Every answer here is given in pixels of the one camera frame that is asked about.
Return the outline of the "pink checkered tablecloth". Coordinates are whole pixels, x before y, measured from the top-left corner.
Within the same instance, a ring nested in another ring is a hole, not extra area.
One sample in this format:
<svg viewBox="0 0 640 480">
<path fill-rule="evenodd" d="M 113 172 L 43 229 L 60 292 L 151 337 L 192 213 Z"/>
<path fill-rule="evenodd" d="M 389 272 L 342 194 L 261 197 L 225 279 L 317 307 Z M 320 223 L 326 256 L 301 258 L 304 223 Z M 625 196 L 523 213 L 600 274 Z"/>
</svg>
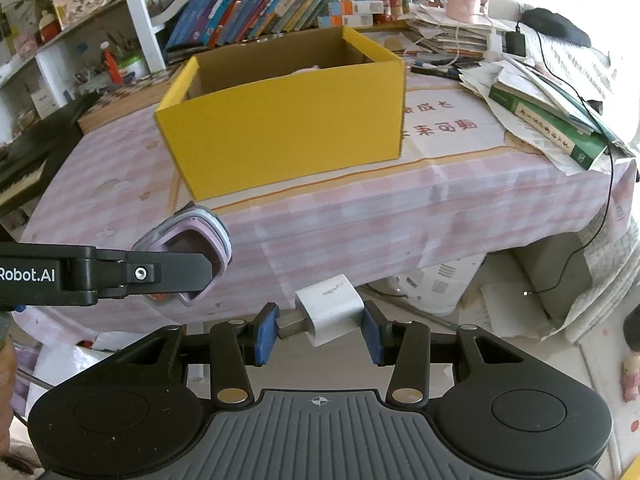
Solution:
<svg viewBox="0 0 640 480">
<path fill-rule="evenodd" d="M 88 308 L 29 308 L 17 325 L 44 344 L 214 322 L 288 304 L 336 274 L 361 285 L 420 266 L 524 246 L 583 229 L 602 207 L 626 228 L 636 166 L 568 176 L 547 157 L 499 143 L 395 166 L 322 174 L 213 200 L 233 245 L 229 270 L 193 306 L 142 297 Z M 131 247 L 189 199 L 150 108 L 87 134 L 24 232 L 29 243 Z"/>
</svg>

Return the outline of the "wooden chess board box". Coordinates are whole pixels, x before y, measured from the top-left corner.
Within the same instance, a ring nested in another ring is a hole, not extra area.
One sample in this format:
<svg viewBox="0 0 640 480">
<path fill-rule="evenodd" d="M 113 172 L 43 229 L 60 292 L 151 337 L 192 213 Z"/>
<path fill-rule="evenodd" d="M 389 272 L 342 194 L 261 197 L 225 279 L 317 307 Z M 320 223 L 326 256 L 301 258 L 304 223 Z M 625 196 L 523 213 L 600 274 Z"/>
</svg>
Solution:
<svg viewBox="0 0 640 480">
<path fill-rule="evenodd" d="M 78 119 L 82 133 L 88 134 L 119 118 L 157 104 L 181 71 L 182 65 L 179 64 L 104 93 L 96 104 Z"/>
</svg>

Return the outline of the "green thick book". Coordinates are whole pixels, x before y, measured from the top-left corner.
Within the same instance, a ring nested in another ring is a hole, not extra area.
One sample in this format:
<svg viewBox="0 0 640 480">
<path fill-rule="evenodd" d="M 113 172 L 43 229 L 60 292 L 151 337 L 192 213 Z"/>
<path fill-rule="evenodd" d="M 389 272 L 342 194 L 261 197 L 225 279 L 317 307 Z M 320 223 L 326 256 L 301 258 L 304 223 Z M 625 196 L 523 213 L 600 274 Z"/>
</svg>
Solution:
<svg viewBox="0 0 640 480">
<path fill-rule="evenodd" d="M 582 169 L 589 170 L 608 150 L 608 144 L 602 136 L 580 133 L 566 120 L 498 88 L 495 84 L 489 90 L 489 97 L 541 133 L 565 154 L 570 155 Z"/>
</svg>

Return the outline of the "black Yamaha keyboard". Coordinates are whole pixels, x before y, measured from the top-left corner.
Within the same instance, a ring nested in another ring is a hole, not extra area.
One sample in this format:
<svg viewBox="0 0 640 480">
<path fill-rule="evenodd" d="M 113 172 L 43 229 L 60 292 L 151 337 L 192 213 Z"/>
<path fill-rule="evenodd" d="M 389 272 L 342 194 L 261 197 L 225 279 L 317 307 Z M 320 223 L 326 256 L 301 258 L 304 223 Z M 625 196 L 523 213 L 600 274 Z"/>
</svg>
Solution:
<svg viewBox="0 0 640 480">
<path fill-rule="evenodd" d="M 99 98 L 99 92 L 81 96 L 1 149 L 2 217 L 46 192 L 84 135 L 79 119 Z"/>
</svg>

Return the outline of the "row of leaning books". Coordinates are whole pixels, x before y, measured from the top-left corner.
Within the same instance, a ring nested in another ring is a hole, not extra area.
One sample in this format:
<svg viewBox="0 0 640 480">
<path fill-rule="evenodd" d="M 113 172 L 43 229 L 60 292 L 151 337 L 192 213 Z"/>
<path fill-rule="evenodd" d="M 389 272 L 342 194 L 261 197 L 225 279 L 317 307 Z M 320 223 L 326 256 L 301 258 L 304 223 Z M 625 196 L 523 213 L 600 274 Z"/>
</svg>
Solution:
<svg viewBox="0 0 640 480">
<path fill-rule="evenodd" d="M 213 49 L 313 28 L 370 27 L 380 0 L 174 0 L 163 52 Z"/>
</svg>

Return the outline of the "white bookshelf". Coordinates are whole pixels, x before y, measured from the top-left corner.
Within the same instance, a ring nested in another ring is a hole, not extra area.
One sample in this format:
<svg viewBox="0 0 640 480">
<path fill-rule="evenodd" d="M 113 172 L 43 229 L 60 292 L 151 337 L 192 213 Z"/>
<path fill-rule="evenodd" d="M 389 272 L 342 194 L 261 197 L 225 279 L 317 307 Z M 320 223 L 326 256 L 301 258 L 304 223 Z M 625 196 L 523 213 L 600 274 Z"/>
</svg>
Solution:
<svg viewBox="0 0 640 480">
<path fill-rule="evenodd" d="M 100 49 L 108 41 L 119 56 L 141 54 L 151 73 L 177 58 L 163 52 L 174 0 L 112 0 L 62 30 L 52 0 L 1 0 L 1 140 L 8 143 L 17 116 L 42 104 L 66 105 L 81 86 L 109 81 Z"/>
</svg>

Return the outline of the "purple tape rolls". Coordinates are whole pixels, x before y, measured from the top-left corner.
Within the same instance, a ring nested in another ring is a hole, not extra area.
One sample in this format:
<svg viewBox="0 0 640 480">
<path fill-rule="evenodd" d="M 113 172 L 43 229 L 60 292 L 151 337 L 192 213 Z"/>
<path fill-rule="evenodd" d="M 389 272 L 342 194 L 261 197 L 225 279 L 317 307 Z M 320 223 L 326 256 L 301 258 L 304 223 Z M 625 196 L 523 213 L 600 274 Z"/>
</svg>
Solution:
<svg viewBox="0 0 640 480">
<path fill-rule="evenodd" d="M 199 292 L 179 292 L 176 296 L 149 300 L 161 304 L 179 298 L 188 307 L 212 290 L 232 261 L 229 232 L 210 209 L 193 202 L 176 211 L 171 217 L 140 237 L 131 247 L 134 252 L 194 252 L 203 255 L 213 268 L 213 277 Z"/>
</svg>

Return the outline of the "white green lid jar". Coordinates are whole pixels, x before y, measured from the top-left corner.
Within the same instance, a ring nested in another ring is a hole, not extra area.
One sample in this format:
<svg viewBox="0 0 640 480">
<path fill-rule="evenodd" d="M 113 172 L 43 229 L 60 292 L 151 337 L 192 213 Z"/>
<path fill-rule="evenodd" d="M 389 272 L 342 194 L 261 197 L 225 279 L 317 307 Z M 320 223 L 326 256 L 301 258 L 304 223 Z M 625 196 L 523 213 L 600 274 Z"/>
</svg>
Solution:
<svg viewBox="0 0 640 480">
<path fill-rule="evenodd" d="M 141 54 L 133 54 L 128 58 L 123 58 L 119 62 L 118 68 L 124 78 L 142 79 L 150 74 L 148 64 Z"/>
</svg>

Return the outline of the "white charger plug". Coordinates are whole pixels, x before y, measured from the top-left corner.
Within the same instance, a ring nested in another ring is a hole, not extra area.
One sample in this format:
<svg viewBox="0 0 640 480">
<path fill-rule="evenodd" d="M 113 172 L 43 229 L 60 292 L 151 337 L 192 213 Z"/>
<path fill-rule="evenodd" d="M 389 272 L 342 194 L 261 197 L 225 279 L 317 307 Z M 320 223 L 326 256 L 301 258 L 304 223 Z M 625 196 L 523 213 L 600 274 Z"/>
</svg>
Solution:
<svg viewBox="0 0 640 480">
<path fill-rule="evenodd" d="M 360 327 L 364 302 L 344 274 L 299 289 L 294 310 L 277 319 L 278 336 L 305 334 L 314 347 L 341 338 Z"/>
</svg>

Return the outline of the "black power adapter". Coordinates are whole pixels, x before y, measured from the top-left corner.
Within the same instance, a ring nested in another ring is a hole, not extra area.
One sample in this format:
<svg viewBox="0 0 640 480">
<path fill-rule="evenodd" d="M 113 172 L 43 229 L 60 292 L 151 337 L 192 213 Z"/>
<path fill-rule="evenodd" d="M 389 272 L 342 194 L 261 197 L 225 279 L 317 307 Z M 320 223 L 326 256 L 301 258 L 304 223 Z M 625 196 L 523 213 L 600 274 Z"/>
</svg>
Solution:
<svg viewBox="0 0 640 480">
<path fill-rule="evenodd" d="M 506 40 L 506 52 L 520 58 L 526 57 L 526 38 L 521 32 L 518 30 L 507 32 L 504 35 L 504 40 Z"/>
</svg>

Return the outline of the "yellow cardboard box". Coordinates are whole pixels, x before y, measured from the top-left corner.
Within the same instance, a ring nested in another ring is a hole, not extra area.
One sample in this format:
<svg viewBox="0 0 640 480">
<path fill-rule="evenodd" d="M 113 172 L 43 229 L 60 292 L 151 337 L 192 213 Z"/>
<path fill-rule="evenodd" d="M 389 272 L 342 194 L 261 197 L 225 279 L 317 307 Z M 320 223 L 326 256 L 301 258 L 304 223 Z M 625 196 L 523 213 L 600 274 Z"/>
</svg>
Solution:
<svg viewBox="0 0 640 480">
<path fill-rule="evenodd" d="M 192 56 L 155 121 L 208 200 L 398 158 L 405 85 L 402 59 L 355 29 L 293 32 Z"/>
</svg>

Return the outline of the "red orange tall bottle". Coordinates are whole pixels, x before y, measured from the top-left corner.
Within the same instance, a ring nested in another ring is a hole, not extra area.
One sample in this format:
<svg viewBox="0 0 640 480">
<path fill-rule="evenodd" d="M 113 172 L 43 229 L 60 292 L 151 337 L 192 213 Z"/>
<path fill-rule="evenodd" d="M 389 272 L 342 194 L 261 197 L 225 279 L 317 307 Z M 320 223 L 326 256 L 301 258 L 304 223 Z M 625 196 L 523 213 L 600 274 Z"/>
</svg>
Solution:
<svg viewBox="0 0 640 480">
<path fill-rule="evenodd" d="M 120 74 L 116 58 L 111 51 L 110 43 L 103 41 L 102 44 L 100 44 L 100 48 L 111 80 L 115 86 L 119 86 L 122 84 L 122 75 Z"/>
</svg>

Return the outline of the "pink plush pig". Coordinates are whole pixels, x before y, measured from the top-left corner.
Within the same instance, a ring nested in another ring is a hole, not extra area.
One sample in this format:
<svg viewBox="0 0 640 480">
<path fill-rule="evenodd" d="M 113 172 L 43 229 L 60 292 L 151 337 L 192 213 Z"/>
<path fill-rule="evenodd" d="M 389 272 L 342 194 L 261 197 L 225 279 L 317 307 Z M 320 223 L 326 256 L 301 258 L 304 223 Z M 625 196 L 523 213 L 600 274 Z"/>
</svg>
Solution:
<svg viewBox="0 0 640 480">
<path fill-rule="evenodd" d="M 291 75 L 314 73 L 314 72 L 318 72 L 318 70 L 321 70 L 320 66 L 314 65 L 310 67 L 301 68 L 300 70 L 294 70 L 294 72 L 292 72 Z"/>
</svg>

